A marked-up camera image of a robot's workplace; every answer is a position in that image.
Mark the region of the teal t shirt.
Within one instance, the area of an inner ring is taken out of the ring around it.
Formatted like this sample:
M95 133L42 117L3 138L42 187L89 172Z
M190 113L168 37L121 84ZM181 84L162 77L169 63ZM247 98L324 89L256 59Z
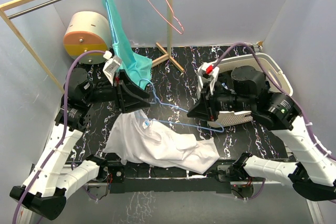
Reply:
M151 79L152 59L135 53L123 30L122 19L116 8L114 0L108 0L118 43L112 44L114 53L121 58L120 69L124 69L130 79L140 88L145 89Z

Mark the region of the aluminium base frame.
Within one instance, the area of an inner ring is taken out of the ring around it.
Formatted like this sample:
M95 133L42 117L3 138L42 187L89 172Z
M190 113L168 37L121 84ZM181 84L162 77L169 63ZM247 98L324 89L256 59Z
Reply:
M54 185L47 182L48 174L37 174L38 169L34 167L28 181L13 187L10 196L22 200L22 205L32 212L54 220L63 211L67 199L79 189L84 189L95 201L101 197L91 192L93 188L104 188L104 196L151 191L212 191L248 201L261 194L266 179L252 178L239 183L240 177L232 173L233 168L225 171L226 167L228 164L218 162L205 174L198 175L179 168L163 169L146 164L124 166L117 161L90 156L79 166L72 163L69 173L57 174Z

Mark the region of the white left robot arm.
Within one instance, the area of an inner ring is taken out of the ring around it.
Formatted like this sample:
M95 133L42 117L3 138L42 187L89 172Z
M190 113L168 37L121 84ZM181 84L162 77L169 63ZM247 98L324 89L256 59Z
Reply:
M67 199L87 182L93 179L101 182L108 177L107 161L93 154L66 175L61 175L68 156L94 115L91 106L112 101L118 111L130 113L150 107L149 97L125 70L114 73L111 81L97 84L90 81L83 68L69 71L50 139L28 178L11 189L10 197L46 219L56 219Z

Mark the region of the cream round drawer cabinet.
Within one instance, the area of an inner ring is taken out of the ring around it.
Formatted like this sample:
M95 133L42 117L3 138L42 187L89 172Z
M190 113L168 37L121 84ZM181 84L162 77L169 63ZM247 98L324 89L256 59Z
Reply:
M107 51L112 46L108 20L92 11L75 13L64 35L63 45L72 59L87 51Z

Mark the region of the blue hanger under teal shirt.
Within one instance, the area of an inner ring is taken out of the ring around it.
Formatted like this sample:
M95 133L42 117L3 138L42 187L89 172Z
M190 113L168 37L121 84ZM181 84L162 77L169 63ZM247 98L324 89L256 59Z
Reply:
M111 9L110 9L110 5L109 5L109 1L108 0L104 0L105 3L105 7L106 7L106 11L107 11L107 17L108 17L108 22L109 22L109 27L110 27L110 31L111 31L111 39L112 39L112 43L118 43L118 38L115 32L115 27L113 24L113 20L112 20L112 14L111 14Z

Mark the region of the white t shirt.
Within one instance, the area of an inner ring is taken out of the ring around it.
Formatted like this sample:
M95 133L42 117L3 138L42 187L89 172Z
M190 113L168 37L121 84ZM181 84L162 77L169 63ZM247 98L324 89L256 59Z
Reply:
M178 134L156 120L149 120L142 110L118 116L103 151L117 154L123 165L146 163L198 174L205 173L219 159L214 141L198 141L194 134Z

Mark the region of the cream plastic laundry basket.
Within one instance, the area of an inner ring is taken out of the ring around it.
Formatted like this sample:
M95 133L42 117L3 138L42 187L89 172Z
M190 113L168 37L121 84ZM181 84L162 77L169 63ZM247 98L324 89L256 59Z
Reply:
M256 56L262 66L267 70L267 73L271 76L273 81L276 82L289 95L293 95L291 84L289 83L281 68L272 59L272 57L264 53L257 53ZM260 66L251 54L225 58L220 62L220 64L218 64L218 81L221 82L226 89L232 91L234 86L230 73L235 68L241 66L252 66L257 71L261 71ZM253 118L250 115L250 111L220 111L218 119L215 122L208 121L207 124L210 127L219 128L220 126L228 127L237 124L243 124L252 120Z

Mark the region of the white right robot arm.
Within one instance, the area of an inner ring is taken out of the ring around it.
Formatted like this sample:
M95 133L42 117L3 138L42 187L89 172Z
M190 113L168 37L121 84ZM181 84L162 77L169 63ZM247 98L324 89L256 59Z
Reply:
M293 99L271 92L263 72L241 66L230 73L233 89L212 78L188 111L189 118L215 122L220 112L248 111L254 121L280 138L292 151L295 162L277 162L242 153L229 168L240 180L260 177L292 186L311 201L335 201L335 161L318 139L308 132L303 112Z

